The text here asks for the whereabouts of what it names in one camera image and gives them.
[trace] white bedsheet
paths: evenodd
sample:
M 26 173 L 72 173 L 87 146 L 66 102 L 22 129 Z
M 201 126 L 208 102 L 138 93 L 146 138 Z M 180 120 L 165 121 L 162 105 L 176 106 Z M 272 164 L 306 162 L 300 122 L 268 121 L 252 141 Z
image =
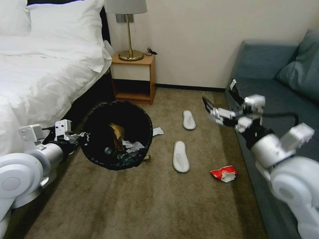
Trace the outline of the white bedsheet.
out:
M 23 152 L 18 128 L 52 126 L 111 62 L 95 45 L 0 37 L 0 156 Z

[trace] disposable slipper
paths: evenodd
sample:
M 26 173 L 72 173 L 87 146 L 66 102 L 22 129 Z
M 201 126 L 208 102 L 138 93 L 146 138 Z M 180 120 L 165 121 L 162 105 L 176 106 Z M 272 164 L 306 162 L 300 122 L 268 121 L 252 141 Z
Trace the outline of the disposable slipper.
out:
M 189 161 L 186 155 L 186 146 L 182 141 L 177 141 L 174 146 L 173 154 L 174 168 L 180 173 L 186 173 L 189 170 Z
M 186 110 L 183 112 L 183 115 L 184 115 L 184 121 L 183 121 L 184 128 L 189 130 L 195 129 L 196 124 L 191 111 Z

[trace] white pillow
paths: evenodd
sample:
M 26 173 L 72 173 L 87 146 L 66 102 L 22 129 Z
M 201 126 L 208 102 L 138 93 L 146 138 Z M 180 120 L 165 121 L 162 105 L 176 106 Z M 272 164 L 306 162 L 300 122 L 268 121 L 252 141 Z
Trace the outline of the white pillow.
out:
M 27 0 L 0 0 L 0 36 L 24 36 L 31 31 Z
M 80 40 L 104 47 L 100 18 L 103 3 L 104 0 L 84 0 L 65 4 L 30 5 L 30 36 Z

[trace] lamp stem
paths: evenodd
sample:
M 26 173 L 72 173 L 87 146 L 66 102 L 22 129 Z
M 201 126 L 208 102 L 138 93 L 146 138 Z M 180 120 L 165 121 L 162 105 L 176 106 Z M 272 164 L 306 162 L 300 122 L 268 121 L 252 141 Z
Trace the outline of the lamp stem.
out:
M 132 50 L 132 43 L 131 43 L 131 31 L 130 31 L 129 15 L 125 14 L 125 18 L 126 18 L 127 34 L 129 36 L 129 56 L 130 56 L 130 58 L 132 58 L 133 57 L 133 50 Z

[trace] white wall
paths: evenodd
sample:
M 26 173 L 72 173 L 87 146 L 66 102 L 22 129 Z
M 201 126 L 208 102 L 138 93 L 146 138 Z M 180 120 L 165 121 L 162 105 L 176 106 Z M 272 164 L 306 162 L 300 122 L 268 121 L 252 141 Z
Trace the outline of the white wall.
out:
M 133 49 L 158 52 L 157 83 L 224 88 L 243 39 L 300 41 L 319 27 L 319 0 L 147 0 L 131 24 Z M 108 14 L 112 46 L 126 24 Z

